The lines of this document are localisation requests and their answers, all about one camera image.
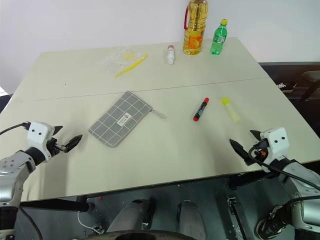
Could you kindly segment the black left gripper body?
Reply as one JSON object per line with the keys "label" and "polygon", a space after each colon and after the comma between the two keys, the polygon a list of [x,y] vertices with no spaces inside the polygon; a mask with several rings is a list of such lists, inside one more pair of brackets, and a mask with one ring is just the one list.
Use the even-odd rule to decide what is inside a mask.
{"label": "black left gripper body", "polygon": [[58,140],[53,137],[46,143],[46,148],[52,158],[58,155],[60,152],[68,152],[68,148],[65,145],[58,144]]}

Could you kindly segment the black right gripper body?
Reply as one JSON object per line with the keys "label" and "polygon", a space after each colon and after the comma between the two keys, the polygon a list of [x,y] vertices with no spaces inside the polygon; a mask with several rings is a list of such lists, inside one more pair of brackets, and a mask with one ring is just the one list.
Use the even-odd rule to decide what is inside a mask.
{"label": "black right gripper body", "polygon": [[245,161],[247,166],[258,164],[263,165],[264,161],[267,159],[269,151],[269,142],[267,139],[262,139],[248,151],[248,160]]}

